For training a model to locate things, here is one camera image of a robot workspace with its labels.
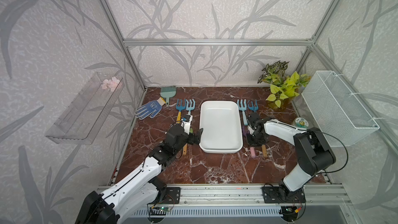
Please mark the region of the green fork wooden handle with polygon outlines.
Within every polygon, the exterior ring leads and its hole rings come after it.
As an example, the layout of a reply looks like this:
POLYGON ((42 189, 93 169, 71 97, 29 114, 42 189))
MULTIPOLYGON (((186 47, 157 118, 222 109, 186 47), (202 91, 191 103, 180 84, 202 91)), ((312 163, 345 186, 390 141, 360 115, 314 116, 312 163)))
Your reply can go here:
POLYGON ((185 156, 188 152, 188 145, 191 144, 193 141, 193 128, 190 128, 189 131, 189 137, 188 137, 188 141, 185 143, 183 150, 182 150, 182 155, 185 156))

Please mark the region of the purple rake pink handle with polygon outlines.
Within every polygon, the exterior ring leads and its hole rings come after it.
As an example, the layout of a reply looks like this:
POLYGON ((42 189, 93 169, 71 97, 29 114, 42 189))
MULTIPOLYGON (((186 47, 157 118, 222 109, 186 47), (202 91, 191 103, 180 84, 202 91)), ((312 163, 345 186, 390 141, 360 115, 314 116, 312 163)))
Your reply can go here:
POLYGON ((251 155, 251 157, 252 157, 252 158, 256 158, 255 149, 254 149, 254 147, 250 146, 250 145, 249 145, 249 142, 248 142, 248 136, 249 136, 250 132, 249 132, 248 127, 247 127, 246 125, 244 125, 244 126, 242 127, 242 133, 243 133, 243 137, 244 137, 245 140, 246 140, 246 143, 247 143, 248 146, 249 146, 249 150, 250 150, 250 155, 251 155))

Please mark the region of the green rake wooden handle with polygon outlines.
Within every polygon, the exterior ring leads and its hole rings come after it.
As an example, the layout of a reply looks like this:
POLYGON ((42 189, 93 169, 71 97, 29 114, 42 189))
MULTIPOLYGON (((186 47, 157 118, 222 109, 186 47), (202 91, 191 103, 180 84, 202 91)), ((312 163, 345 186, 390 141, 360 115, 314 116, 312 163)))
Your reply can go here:
POLYGON ((266 148, 266 146, 265 146, 265 145, 262 145, 261 148, 262 148, 263 157, 264 157, 264 158, 267 158, 267 157, 268 157, 268 154, 267 154, 267 148, 266 148))

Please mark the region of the dark blue rake yellow handle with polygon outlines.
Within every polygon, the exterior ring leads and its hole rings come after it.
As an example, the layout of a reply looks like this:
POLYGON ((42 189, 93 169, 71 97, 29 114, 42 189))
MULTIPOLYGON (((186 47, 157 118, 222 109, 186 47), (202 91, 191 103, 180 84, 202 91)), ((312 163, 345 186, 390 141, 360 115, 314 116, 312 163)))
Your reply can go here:
POLYGON ((252 112, 257 112, 259 110, 259 106, 258 106, 258 102, 257 100, 249 100, 248 101, 248 105, 247 105, 248 109, 252 112))

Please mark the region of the dark blue fork yellow handle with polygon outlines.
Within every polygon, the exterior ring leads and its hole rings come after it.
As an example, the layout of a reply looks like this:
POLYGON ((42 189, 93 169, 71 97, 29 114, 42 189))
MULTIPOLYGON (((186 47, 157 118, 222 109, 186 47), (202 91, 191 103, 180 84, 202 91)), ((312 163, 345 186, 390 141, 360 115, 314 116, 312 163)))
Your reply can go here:
POLYGON ((182 99, 178 99, 177 100, 177 104, 176 104, 176 109, 178 110, 178 115, 177 115, 177 123, 180 123, 181 121, 181 113, 182 111, 184 111, 186 108, 186 101, 182 100, 182 99))

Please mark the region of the light blue rake white handle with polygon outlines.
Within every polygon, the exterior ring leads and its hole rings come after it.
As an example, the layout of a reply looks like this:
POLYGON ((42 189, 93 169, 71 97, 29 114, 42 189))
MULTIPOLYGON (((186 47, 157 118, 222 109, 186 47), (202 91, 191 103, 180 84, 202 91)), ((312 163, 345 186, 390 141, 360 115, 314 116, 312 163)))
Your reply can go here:
POLYGON ((243 124, 245 126, 248 126, 248 121, 247 121, 247 117, 246 117, 246 113, 245 111, 247 110, 247 102, 246 99, 244 100, 237 100, 237 106, 238 109, 241 111, 241 115, 242 115, 242 120, 243 120, 243 124))

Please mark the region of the light blue fork white handle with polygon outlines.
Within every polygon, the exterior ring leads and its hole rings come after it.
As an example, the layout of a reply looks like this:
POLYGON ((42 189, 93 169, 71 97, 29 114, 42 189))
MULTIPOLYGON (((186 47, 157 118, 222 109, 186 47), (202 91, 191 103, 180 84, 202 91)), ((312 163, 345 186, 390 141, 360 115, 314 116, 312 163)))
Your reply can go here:
POLYGON ((186 111, 188 112, 188 115, 191 115, 191 112, 194 109, 195 109, 195 100, 194 99, 186 100, 186 111))

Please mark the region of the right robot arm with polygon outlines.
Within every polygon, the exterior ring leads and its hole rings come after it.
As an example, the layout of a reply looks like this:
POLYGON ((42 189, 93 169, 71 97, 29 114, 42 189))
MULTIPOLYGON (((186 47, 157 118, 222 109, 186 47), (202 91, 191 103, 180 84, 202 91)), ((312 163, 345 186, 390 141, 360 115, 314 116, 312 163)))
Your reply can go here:
POLYGON ((249 146, 265 145, 270 136, 275 136, 295 147, 297 165, 274 190, 281 202, 301 196, 308 181, 336 162, 332 148, 318 128, 300 129, 269 117, 261 118, 257 113, 249 115, 247 121, 249 146))

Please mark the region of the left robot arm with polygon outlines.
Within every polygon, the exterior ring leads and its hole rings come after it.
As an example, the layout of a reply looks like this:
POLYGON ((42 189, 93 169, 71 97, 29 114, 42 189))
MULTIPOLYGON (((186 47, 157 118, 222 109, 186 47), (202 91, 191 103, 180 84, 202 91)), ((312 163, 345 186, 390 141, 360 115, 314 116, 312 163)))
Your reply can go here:
POLYGON ((199 145, 203 129, 190 132, 187 123, 175 124, 166 132, 165 140, 144 161, 117 184, 86 196, 78 213, 77 224, 122 224, 139 208, 158 199, 166 184, 158 180, 186 144, 199 145))

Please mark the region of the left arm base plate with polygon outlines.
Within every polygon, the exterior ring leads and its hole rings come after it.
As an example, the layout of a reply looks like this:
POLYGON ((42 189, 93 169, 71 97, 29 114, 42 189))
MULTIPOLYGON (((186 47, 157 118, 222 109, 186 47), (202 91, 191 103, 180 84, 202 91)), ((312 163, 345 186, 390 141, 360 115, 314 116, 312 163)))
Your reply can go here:
POLYGON ((180 197, 180 187, 167 187, 158 192, 157 197, 151 202, 151 204, 179 204, 180 197))

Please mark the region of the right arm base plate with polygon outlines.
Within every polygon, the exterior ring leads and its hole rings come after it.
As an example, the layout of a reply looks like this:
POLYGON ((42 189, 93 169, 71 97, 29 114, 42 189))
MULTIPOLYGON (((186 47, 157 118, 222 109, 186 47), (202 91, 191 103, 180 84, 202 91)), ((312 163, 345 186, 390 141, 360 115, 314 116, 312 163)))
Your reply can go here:
POLYGON ((297 191, 289 191, 286 187, 265 185, 262 187, 264 203, 268 204, 304 204, 306 203, 303 188, 297 191))

